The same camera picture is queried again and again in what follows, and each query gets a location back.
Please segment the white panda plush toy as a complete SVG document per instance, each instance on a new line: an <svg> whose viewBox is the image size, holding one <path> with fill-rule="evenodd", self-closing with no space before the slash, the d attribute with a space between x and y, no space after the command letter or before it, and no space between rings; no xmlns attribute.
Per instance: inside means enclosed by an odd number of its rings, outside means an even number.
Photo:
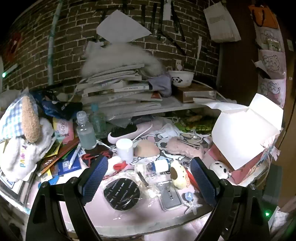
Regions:
<svg viewBox="0 0 296 241"><path fill-rule="evenodd" d="M212 170L219 179L227 179L231 176L230 169L221 161L215 161L210 166L209 169Z"/></svg>

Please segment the red and black sock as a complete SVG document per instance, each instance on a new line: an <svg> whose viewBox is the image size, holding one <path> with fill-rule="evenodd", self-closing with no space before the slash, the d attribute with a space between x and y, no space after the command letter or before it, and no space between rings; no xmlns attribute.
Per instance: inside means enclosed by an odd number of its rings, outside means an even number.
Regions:
<svg viewBox="0 0 296 241"><path fill-rule="evenodd" d="M85 152L86 153L82 155L81 159L88 167L90 167L99 156L105 156L108 159L113 156L111 149L100 144L97 144L94 149L86 150Z"/></svg>

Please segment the black round tin lid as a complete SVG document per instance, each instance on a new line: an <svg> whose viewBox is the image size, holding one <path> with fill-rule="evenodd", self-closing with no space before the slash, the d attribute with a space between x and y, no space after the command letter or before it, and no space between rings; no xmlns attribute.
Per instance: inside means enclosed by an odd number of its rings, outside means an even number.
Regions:
<svg viewBox="0 0 296 241"><path fill-rule="evenodd" d="M103 191L110 206L119 211L133 208L140 200L140 189L135 181L119 178L109 183Z"/></svg>

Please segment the white plastic cup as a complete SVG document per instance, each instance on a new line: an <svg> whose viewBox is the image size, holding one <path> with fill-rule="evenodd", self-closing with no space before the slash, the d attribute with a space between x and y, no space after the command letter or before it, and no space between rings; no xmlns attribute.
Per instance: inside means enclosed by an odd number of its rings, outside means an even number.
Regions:
<svg viewBox="0 0 296 241"><path fill-rule="evenodd" d="M133 161L133 142L128 138L121 138L116 142L117 155L126 161L126 163L131 164Z"/></svg>

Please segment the clear plastic packaged item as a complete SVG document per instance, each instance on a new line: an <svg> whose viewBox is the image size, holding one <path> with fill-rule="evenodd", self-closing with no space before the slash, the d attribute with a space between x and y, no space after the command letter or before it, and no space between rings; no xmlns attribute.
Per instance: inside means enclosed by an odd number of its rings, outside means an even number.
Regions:
<svg viewBox="0 0 296 241"><path fill-rule="evenodd" d="M172 181L159 182L156 187L160 191L159 201L163 211L171 211L183 206L183 201Z"/></svg>

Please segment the small white bottle blue label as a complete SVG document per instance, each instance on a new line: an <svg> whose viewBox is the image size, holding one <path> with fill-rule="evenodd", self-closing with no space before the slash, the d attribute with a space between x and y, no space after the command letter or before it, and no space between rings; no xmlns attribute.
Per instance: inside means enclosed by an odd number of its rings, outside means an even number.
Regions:
<svg viewBox="0 0 296 241"><path fill-rule="evenodd" d="M170 160L169 159L158 159L147 165L147 170L150 173L163 173L170 169Z"/></svg>

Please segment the beige makeup sponge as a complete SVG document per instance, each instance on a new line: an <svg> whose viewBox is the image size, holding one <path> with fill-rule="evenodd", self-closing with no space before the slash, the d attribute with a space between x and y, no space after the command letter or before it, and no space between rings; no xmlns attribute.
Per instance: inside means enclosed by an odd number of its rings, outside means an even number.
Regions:
<svg viewBox="0 0 296 241"><path fill-rule="evenodd" d="M155 143L148 140L141 140L138 142L134 149L134 155L136 157L153 157L160 154L159 148Z"/></svg>

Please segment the white cardboard box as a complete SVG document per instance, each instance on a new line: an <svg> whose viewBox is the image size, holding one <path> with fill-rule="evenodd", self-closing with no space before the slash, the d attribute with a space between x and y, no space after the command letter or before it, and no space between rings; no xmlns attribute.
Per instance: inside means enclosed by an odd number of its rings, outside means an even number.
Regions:
<svg viewBox="0 0 296 241"><path fill-rule="evenodd" d="M280 134L283 109L261 94L249 106L210 101L221 111L212 130L213 142L234 170L263 152Z"/></svg>

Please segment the clear plastic spray bottle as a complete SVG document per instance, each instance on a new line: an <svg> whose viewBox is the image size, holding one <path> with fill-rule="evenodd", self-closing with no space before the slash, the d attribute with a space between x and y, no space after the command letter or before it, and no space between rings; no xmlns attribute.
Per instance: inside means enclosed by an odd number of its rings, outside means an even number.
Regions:
<svg viewBox="0 0 296 241"><path fill-rule="evenodd" d="M97 141L93 125L89 122L86 112L77 112L77 123L76 128L81 146L85 150L92 150L96 147Z"/></svg>

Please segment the pink Chiikawa desk mat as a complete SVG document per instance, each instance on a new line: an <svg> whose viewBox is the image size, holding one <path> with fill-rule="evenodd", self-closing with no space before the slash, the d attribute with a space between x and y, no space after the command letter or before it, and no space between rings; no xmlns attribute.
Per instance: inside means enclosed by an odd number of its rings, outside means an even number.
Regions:
<svg viewBox="0 0 296 241"><path fill-rule="evenodd" d="M163 210L159 196L154 198L145 194L142 182L134 172L136 163L148 164L152 161L178 161L180 165L190 169L190 158L182 155L173 155L166 150L166 145L176 128L171 124L165 125L162 130L149 133L143 139L154 142L160 149L159 155L149 158L135 157L133 163L120 173L103 180L91 202L84 206L90 220L97 232L104 237L127 237L157 232L162 229L172 228L177 225L205 216L212 211L212 207L204 201L200 192L193 186L179 189L182 200L180 207ZM128 210L117 210L111 207L104 197L104 189L112 181L119 178L133 180L140 189L137 203Z"/></svg>

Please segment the teal plastic bottle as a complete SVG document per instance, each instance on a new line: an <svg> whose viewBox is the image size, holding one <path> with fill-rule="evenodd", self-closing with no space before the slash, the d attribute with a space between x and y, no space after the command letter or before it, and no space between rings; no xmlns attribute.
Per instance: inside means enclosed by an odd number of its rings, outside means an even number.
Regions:
<svg viewBox="0 0 296 241"><path fill-rule="evenodd" d="M89 120L93 125L95 135L97 139L102 139L107 137L107 127L105 115L99 110L97 104L91 104L92 113L89 115Z"/></svg>

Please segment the pink Kotex pack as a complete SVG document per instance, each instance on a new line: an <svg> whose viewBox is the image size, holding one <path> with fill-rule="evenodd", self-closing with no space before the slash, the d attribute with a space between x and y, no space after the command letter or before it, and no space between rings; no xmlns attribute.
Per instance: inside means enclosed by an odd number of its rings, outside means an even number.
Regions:
<svg viewBox="0 0 296 241"><path fill-rule="evenodd" d="M72 120L53 118L53 129L59 143L67 144L74 139Z"/></svg>

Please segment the pink hairbrush black bristles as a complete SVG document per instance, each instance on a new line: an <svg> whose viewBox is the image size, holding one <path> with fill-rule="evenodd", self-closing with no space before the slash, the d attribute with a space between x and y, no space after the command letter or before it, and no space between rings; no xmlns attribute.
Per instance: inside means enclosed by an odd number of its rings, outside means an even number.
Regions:
<svg viewBox="0 0 296 241"><path fill-rule="evenodd" d="M116 142L122 138L128 138L130 140L135 139L146 133L152 128L152 122L148 121L145 123L140 123L138 125L134 123L129 123L125 128L116 126L108 134L107 140L111 144L116 144Z"/></svg>

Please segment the white shelf board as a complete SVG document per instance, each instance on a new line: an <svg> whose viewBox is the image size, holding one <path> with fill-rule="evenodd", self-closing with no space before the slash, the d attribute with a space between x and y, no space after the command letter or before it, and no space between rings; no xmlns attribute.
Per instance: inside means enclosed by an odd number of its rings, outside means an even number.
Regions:
<svg viewBox="0 0 296 241"><path fill-rule="evenodd" d="M120 118L129 118L133 116L166 113L175 110L186 110L193 108L202 108L205 103L215 102L212 99L195 98L194 102L181 103L173 97L169 97L160 102L148 102L138 104L128 104L120 106L112 106L103 110L108 120L116 120Z"/></svg>

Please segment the white towel with letters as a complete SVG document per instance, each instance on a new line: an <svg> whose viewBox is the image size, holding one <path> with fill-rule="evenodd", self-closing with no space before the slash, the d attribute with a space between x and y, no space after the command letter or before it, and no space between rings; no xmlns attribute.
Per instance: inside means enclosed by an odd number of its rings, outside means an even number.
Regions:
<svg viewBox="0 0 296 241"><path fill-rule="evenodd" d="M1 170L10 182L25 180L55 142L52 124L40 118L41 135L34 143L21 137L1 143Z"/></svg>

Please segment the brown fuzzy plush ear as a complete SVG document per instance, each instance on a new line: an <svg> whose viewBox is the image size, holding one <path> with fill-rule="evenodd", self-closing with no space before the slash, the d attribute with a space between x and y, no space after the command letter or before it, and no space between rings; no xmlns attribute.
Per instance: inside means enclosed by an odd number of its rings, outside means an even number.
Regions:
<svg viewBox="0 0 296 241"><path fill-rule="evenodd" d="M22 129L23 135L29 143L36 142L40 137L41 126L38 114L28 95L24 95L22 98Z"/></svg>

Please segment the stack of books and papers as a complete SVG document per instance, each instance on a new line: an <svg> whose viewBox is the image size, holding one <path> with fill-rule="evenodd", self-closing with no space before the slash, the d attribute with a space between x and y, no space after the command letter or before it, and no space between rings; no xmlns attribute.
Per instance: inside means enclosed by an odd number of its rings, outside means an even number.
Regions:
<svg viewBox="0 0 296 241"><path fill-rule="evenodd" d="M149 83L150 78L144 64L125 65L83 78L75 92L81 95L86 109L92 104L108 109L121 104L130 106L162 101L159 91Z"/></svg>

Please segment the brown wooden box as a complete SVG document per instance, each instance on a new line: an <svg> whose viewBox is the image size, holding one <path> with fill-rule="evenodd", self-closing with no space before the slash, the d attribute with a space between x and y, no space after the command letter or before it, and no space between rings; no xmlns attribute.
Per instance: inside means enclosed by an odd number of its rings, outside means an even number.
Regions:
<svg viewBox="0 0 296 241"><path fill-rule="evenodd" d="M172 87L172 95L182 103L194 102L193 98L216 99L216 90L201 84L191 84L189 87Z"/></svg>

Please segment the panda print ceramic bowl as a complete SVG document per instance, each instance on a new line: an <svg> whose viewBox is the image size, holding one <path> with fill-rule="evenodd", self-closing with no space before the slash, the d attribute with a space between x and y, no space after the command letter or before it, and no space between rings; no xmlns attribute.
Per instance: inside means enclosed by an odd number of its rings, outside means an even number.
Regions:
<svg viewBox="0 0 296 241"><path fill-rule="evenodd" d="M189 87L194 78L194 72L189 71L169 71L172 84L176 87Z"/></svg>

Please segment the purple grey cloth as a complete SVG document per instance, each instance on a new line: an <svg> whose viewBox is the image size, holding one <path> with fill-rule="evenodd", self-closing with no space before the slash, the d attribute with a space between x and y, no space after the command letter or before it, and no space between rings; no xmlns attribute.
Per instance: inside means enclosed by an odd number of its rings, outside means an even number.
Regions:
<svg viewBox="0 0 296 241"><path fill-rule="evenodd" d="M170 97L171 90L171 77L167 74L162 74L148 79L149 88L152 91L158 91L163 97Z"/></svg>

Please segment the white fluffy fur item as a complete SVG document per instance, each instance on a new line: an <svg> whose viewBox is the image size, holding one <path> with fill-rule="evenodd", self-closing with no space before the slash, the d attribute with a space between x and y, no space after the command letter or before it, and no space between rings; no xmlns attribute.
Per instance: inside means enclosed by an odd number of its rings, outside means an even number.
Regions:
<svg viewBox="0 0 296 241"><path fill-rule="evenodd" d="M144 65L144 72L151 77L161 75L165 69L156 57L140 46L117 43L105 47L94 47L89 51L86 54L81 75L87 78L99 72L140 64Z"/></svg>

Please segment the white paper bag hanging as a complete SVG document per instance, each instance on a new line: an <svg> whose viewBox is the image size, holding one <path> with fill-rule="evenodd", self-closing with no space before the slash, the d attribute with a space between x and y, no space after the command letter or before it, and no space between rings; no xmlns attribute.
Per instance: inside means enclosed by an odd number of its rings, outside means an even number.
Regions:
<svg viewBox="0 0 296 241"><path fill-rule="evenodd" d="M204 9L204 14L212 41L222 43L241 40L232 16L221 2L209 5Z"/></svg>

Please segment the orange black bag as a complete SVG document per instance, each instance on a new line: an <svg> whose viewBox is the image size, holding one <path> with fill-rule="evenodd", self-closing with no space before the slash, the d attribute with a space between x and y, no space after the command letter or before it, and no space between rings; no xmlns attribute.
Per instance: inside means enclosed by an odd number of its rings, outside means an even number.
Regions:
<svg viewBox="0 0 296 241"><path fill-rule="evenodd" d="M278 22L275 14L270 10L269 7L256 7L255 5L248 7L253 21L258 27L268 27L277 29Z"/></svg>

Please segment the green white wall pipe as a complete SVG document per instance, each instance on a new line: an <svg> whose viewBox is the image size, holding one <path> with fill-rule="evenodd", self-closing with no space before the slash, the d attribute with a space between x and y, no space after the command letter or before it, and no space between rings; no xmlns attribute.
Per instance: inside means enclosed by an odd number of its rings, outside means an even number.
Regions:
<svg viewBox="0 0 296 241"><path fill-rule="evenodd" d="M54 80L53 80L54 40L55 40L56 25L59 20L62 6L63 6L63 0L59 0L54 17L53 17L50 33L49 33L49 45L48 45L48 56L47 56L48 85L54 84Z"/></svg>

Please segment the pink hanging wall organizer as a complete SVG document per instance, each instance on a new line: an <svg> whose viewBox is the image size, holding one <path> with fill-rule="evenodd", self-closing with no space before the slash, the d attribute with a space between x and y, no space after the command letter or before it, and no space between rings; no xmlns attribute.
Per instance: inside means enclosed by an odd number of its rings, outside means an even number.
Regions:
<svg viewBox="0 0 296 241"><path fill-rule="evenodd" d="M279 28L254 27L259 47L258 61L254 63L259 69L257 92L283 108L287 65L281 31Z"/></svg>

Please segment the white paper sheet on wall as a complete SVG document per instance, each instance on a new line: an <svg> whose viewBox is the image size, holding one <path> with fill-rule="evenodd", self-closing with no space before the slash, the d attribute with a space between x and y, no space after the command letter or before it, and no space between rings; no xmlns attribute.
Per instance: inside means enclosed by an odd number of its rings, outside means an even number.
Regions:
<svg viewBox="0 0 296 241"><path fill-rule="evenodd" d="M115 10L103 20L96 28L96 33L111 44L128 43L152 34L119 10Z"/></svg>

